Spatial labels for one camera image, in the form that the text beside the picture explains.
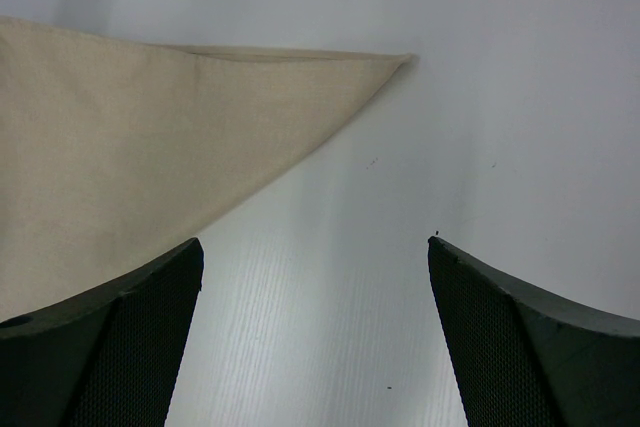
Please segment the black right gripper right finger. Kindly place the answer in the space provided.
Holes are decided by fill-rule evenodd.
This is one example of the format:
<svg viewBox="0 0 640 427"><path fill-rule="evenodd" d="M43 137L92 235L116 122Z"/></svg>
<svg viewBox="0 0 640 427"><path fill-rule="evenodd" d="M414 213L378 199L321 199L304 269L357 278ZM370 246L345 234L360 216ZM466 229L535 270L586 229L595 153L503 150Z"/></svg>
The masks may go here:
<svg viewBox="0 0 640 427"><path fill-rule="evenodd" d="M468 425L638 425L637 320L519 280L441 238L428 244Z"/></svg>

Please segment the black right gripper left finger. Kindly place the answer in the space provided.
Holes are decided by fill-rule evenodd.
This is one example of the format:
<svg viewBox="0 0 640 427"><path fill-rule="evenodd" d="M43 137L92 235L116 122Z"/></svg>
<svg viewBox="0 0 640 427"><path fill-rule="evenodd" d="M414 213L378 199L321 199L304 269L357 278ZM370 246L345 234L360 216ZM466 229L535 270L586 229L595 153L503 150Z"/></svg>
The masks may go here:
<svg viewBox="0 0 640 427"><path fill-rule="evenodd" d="M192 238L112 281L3 321L2 425L164 425L203 271Z"/></svg>

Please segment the beige cloth napkin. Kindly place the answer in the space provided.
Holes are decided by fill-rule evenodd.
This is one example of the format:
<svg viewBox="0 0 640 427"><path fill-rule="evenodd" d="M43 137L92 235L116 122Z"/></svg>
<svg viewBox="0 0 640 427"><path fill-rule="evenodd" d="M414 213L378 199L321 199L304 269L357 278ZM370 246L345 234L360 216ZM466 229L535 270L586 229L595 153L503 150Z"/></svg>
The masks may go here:
<svg viewBox="0 0 640 427"><path fill-rule="evenodd" d="M341 129L409 61L1 21L1 315L122 276Z"/></svg>

